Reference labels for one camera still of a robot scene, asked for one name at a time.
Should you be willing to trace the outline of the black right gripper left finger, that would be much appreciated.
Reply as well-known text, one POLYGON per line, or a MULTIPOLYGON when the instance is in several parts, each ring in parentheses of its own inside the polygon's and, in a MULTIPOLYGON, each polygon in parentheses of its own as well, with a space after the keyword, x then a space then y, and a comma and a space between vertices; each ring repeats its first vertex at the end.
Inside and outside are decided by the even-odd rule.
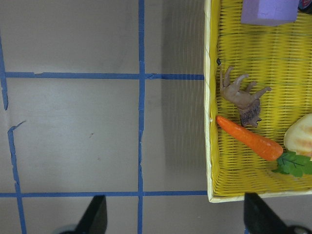
POLYGON ((107 225, 106 196, 96 195, 74 229, 74 234, 105 234, 107 225))

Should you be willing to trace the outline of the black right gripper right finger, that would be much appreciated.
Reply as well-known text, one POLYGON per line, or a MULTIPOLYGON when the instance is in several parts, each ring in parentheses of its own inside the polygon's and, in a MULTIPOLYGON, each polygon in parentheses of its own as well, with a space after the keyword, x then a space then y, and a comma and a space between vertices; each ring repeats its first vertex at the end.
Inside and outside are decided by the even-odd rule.
POLYGON ((245 193, 243 218, 250 234, 293 233, 257 193, 245 193))

